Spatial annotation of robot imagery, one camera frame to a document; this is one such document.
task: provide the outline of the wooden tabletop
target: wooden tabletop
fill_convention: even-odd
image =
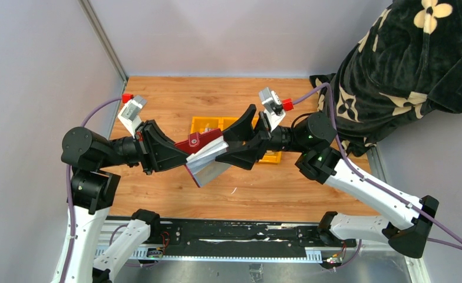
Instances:
[[[155,119],[179,142],[187,139],[193,116],[240,117],[249,104],[260,110],[258,92],[265,87],[281,99],[295,99],[312,89],[307,79],[131,77],[126,93],[144,97],[141,119]],[[290,126],[316,105],[317,95],[289,111],[281,125]],[[110,138],[128,135],[117,120]],[[111,214],[131,215],[143,208],[172,218],[309,222],[319,221],[326,211],[376,215],[352,196],[306,179],[294,164],[298,157],[299,153],[283,153],[280,164],[256,164],[251,171],[232,167],[202,188],[184,167],[152,176],[140,167],[108,168],[121,176]],[[366,157],[352,160],[369,172]]]

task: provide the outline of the white wall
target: white wall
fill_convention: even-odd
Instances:
[[[66,227],[61,139],[122,84],[78,1],[0,1],[0,282],[49,282]],[[107,134],[115,107],[90,128]]]
[[[390,0],[91,0],[129,75],[334,73]]]
[[[462,237],[462,114],[439,111],[378,144],[388,182],[440,201],[436,219]],[[434,227],[432,238],[456,243]],[[462,252],[429,243],[424,260],[434,283],[462,282]]]

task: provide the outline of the orange bin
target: orange bin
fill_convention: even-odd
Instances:
[[[221,130],[227,129],[231,126],[236,120],[237,117],[193,117],[191,122],[191,133],[198,131],[203,133],[208,129],[219,128]],[[257,123],[258,118],[252,120],[253,126]],[[259,160],[259,163],[273,163],[278,164],[281,160],[281,152],[270,152],[267,151],[262,159]]]

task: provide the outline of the beige flower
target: beige flower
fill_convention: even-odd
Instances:
[[[417,28],[423,28],[425,33],[432,34],[437,28],[437,19],[445,18],[453,12],[450,4],[438,4],[438,0],[422,0],[424,9],[417,13],[413,23]]]

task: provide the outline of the black fleece blanket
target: black fleece blanket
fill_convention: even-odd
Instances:
[[[461,113],[462,0],[394,0],[336,74],[309,79],[331,83],[337,131],[355,156],[433,110]]]

